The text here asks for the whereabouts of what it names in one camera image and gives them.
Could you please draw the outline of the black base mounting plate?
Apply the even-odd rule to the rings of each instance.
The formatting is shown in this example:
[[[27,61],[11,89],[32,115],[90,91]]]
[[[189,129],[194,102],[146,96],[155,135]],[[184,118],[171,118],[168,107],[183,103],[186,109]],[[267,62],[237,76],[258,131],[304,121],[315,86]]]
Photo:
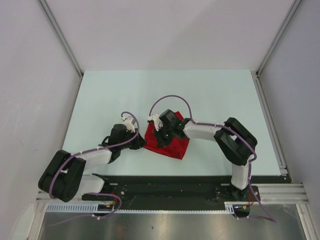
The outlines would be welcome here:
[[[104,181],[101,196],[92,190],[77,193],[83,201],[111,201],[109,194],[120,197],[125,209],[209,210],[216,203],[248,202],[252,191],[241,200],[230,192],[231,177],[224,176],[111,176],[98,175]]]

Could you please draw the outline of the right aluminium frame post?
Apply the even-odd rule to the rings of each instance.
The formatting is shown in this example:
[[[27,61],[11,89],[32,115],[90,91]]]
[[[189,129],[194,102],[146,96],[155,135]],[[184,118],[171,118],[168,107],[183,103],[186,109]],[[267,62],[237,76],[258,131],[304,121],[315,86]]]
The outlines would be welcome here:
[[[290,24],[294,20],[297,12],[299,11],[300,7],[304,3],[304,0],[294,0],[289,7],[288,12],[286,13],[282,23],[280,24],[279,29],[277,30],[269,48],[267,49],[261,63],[259,64],[257,70],[255,71],[255,75],[259,78],[263,73],[265,67],[267,66],[268,62],[272,58],[276,48],[280,44],[282,38],[284,37],[286,31],[288,30]]]

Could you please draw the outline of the aluminium frame post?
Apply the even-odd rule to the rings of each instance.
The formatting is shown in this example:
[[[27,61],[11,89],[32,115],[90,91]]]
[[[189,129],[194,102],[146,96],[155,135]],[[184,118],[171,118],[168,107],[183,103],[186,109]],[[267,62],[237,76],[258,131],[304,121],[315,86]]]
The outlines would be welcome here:
[[[47,22],[49,23],[54,35],[56,36],[58,42],[60,43],[60,46],[62,47],[66,57],[68,58],[71,66],[75,70],[76,74],[80,79],[83,78],[84,72],[81,70],[80,64],[78,60],[76,59],[76,56],[68,43],[62,28],[60,27],[53,11],[51,10],[48,2],[46,0],[37,0],[36,1],[42,10]]]
[[[279,29],[277,30],[269,48],[267,49],[261,63],[259,64],[257,70],[255,71],[255,75],[259,78],[263,73],[265,67],[267,66],[268,62],[272,58],[276,48],[280,44],[282,38],[284,37],[286,31],[288,30],[290,24],[294,20],[297,12],[299,11],[300,7],[304,3],[304,0],[294,0],[289,7],[288,12],[286,13],[282,23],[280,24]]]

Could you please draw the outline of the left aluminium frame post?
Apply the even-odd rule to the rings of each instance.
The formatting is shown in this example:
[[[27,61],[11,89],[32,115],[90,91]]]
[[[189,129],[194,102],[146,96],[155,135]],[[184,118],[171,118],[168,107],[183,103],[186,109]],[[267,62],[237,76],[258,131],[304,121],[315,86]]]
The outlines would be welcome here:
[[[58,42],[60,43],[60,46],[62,47],[66,57],[68,58],[71,66],[75,70],[76,74],[80,79],[83,78],[84,72],[81,70],[80,64],[78,60],[76,59],[76,56],[68,43],[62,28],[60,27],[53,11],[51,10],[48,2],[46,0],[37,0],[36,1],[42,10],[47,22],[49,23],[54,35],[56,36]]]

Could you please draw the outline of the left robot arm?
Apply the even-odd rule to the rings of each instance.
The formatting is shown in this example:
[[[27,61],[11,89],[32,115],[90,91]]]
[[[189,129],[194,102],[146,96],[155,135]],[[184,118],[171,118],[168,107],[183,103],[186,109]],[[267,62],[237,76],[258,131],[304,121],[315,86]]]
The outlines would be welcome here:
[[[122,150],[139,150],[146,144],[137,128],[129,130],[123,123],[115,124],[97,148],[74,154],[58,150],[41,175],[38,188],[67,203],[77,193],[85,194],[86,188],[82,184],[85,170],[112,163]]]

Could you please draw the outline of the red cloth napkin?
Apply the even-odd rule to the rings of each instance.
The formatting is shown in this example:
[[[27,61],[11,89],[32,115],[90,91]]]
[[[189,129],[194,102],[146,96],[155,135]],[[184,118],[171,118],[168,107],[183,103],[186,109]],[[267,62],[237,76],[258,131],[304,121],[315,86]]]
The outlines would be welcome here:
[[[170,145],[166,147],[157,147],[156,137],[153,134],[154,129],[154,124],[148,122],[147,130],[144,135],[144,140],[146,141],[144,148],[160,155],[182,160],[187,151],[189,139],[174,138]]]

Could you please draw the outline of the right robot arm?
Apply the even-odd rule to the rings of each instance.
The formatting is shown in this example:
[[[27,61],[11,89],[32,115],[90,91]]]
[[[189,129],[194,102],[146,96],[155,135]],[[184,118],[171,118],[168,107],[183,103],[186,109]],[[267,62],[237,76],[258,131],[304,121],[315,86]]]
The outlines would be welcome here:
[[[196,122],[191,118],[181,120],[170,109],[162,114],[147,118],[154,124],[152,133],[159,148],[169,146],[174,139],[201,139],[218,144],[228,161],[231,162],[232,176],[230,194],[242,201],[249,194],[251,183],[250,162],[257,157],[257,139],[236,119],[230,117],[223,124]]]

